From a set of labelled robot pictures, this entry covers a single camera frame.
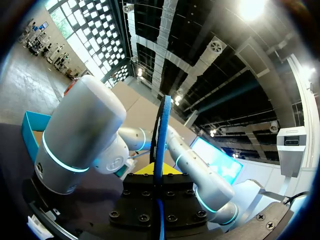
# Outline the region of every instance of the ceiling light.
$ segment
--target ceiling light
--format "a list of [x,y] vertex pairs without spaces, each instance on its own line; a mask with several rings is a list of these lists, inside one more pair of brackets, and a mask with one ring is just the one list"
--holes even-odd
[[240,14],[246,21],[257,19],[265,8],[266,0],[242,0],[240,2]]
[[313,67],[313,68],[310,68],[308,66],[303,66],[302,67],[302,70],[301,70],[301,75],[306,79],[306,80],[309,80],[311,75],[313,73],[316,72],[316,69]]
[[175,97],[174,100],[175,100],[176,102],[179,102],[181,99],[182,99],[182,97],[181,97],[180,95],[178,95],[178,96]]

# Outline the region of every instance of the blue screen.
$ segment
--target blue screen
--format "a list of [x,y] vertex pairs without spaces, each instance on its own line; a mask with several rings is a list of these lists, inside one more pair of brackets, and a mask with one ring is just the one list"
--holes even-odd
[[229,184],[233,184],[243,165],[220,151],[210,143],[198,137],[191,148],[202,160],[209,164],[213,171],[223,177]]

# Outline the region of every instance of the window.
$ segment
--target window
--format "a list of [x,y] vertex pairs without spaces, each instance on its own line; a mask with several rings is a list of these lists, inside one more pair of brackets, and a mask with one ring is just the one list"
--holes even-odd
[[65,14],[66,16],[69,16],[70,14],[72,14],[72,11],[71,11],[71,9],[70,9],[70,7],[69,7],[69,4],[68,4],[67,2],[65,2],[64,4],[62,4],[61,7],[62,7],[62,10],[64,11],[64,14]]
[[74,16],[75,16],[75,18],[78,21],[80,26],[82,26],[82,25],[84,25],[86,23],[86,21],[85,21],[84,17],[82,16],[80,10],[75,11],[73,14],[74,14]]
[[73,51],[78,55],[78,57],[83,63],[85,63],[90,58],[87,49],[81,43],[80,39],[76,34],[72,34],[72,36],[68,38],[67,42],[70,44]]
[[69,0],[68,3],[70,8],[73,8],[74,6],[77,5],[77,2],[75,0]]
[[[98,79],[125,58],[106,0],[46,0],[45,7],[73,51]],[[111,78],[109,85],[113,87],[118,80]]]
[[69,22],[71,23],[72,26],[76,25],[78,22],[73,14],[68,16]]
[[48,0],[44,6],[47,10],[51,9],[54,5],[58,3],[58,0]]
[[62,12],[61,8],[58,7],[55,11],[51,14],[51,18],[54,21],[56,27],[60,30],[63,37],[67,39],[73,32],[73,28],[70,26],[66,16]]
[[88,35],[90,33],[90,29],[87,27],[85,30],[83,30],[84,35]]

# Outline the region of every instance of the wall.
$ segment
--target wall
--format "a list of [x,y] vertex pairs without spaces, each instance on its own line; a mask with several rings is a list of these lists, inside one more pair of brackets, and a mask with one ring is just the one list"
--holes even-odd
[[61,45],[64,44],[62,52],[68,53],[71,57],[71,62],[69,64],[69,67],[72,69],[71,74],[75,74],[76,72],[79,72],[81,74],[84,70],[87,69],[85,64],[80,60],[80,58],[68,44],[67,40],[61,34],[60,30],[57,28],[56,24],[52,20],[44,5],[41,5],[37,8],[32,18],[34,18],[36,26],[40,26],[44,22],[48,23],[48,27],[46,28],[45,33],[47,34],[47,36],[51,36],[49,42],[52,43],[52,45],[55,45],[56,43],[59,43]]
[[[237,159],[243,168],[233,184],[241,183],[247,179],[258,181],[269,192],[279,193],[285,180],[281,175],[280,166],[262,162]],[[303,167],[297,178],[292,177],[285,195],[292,197],[295,194],[308,191],[311,187],[316,168]]]
[[[128,76],[124,83],[130,86],[133,90],[135,90],[139,95],[143,96],[144,98],[148,99],[151,103],[153,103],[156,106],[160,105],[160,100],[155,98],[152,95],[151,89],[144,85],[142,82],[137,83],[137,80],[133,76]],[[176,119],[181,124],[185,123],[185,120],[183,120],[177,113],[174,112],[173,109],[171,109],[170,115]]]
[[[154,129],[159,109],[158,106],[151,103],[121,81],[119,81],[111,90],[122,102],[127,112],[123,123],[124,126],[143,128],[147,131],[152,131]],[[196,138],[196,134],[194,132],[172,116],[169,118],[169,125],[175,128],[188,145],[190,145]],[[133,172],[136,172],[149,164],[149,154],[143,155],[137,158],[137,160],[138,162],[133,169]],[[175,161],[171,158],[169,151],[166,151],[164,155],[164,162],[172,167],[175,165]]]

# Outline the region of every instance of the cyan led ring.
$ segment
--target cyan led ring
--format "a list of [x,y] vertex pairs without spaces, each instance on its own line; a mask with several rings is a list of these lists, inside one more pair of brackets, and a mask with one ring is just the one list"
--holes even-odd
[[58,158],[56,158],[56,156],[50,151],[50,149],[46,143],[45,132],[43,132],[43,134],[42,134],[42,142],[43,142],[43,147],[44,147],[45,151],[49,154],[49,156],[52,158],[52,160],[55,161],[58,165],[60,165],[64,169],[67,169],[67,170],[69,170],[71,172],[75,172],[75,173],[83,173],[89,169],[89,167],[86,169],[74,168],[74,167],[71,167],[71,166],[64,164],[62,161],[60,161]]

